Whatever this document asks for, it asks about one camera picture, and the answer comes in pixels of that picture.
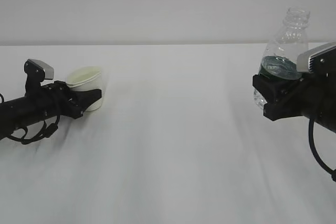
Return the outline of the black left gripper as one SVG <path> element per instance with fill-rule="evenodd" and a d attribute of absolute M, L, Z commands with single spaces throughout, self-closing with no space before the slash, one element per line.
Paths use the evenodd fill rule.
<path fill-rule="evenodd" d="M 51 107 L 56 115 L 78 119 L 84 111 L 102 98 L 101 89 L 72 91 L 63 81 L 55 81 L 41 86 L 42 92 L 51 99 Z"/>

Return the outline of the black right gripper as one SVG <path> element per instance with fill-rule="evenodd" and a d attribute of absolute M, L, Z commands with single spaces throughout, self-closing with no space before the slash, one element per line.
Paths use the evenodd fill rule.
<path fill-rule="evenodd" d="M 255 104 L 264 106 L 264 116 L 272 121 L 298 116 L 335 121 L 335 73 L 304 74 L 296 80 L 259 73 L 252 85 Z"/>

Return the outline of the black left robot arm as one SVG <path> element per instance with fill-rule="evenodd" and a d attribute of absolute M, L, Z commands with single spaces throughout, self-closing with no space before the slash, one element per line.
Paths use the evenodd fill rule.
<path fill-rule="evenodd" d="M 62 116 L 78 119 L 101 98 L 101 89 L 72 91 L 62 81 L 30 90 L 21 98 L 1 103 L 1 139 L 27 145 L 49 138 L 58 130 Z"/>

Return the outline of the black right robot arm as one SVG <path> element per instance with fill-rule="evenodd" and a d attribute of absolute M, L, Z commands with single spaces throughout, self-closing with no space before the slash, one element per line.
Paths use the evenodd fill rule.
<path fill-rule="evenodd" d="M 335 132 L 335 79 L 304 73 L 300 79 L 253 76 L 253 87 L 266 99 L 263 115 L 271 121 L 313 116 Z"/>

